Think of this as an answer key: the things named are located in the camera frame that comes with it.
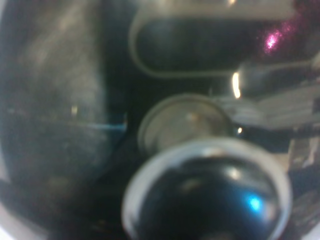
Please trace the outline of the stainless steel teapot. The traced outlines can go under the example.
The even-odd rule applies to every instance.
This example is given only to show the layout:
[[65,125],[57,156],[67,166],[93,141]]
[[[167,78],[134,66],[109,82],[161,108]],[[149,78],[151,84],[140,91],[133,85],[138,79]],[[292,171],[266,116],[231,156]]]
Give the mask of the stainless steel teapot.
[[317,0],[3,0],[17,240],[317,240]]

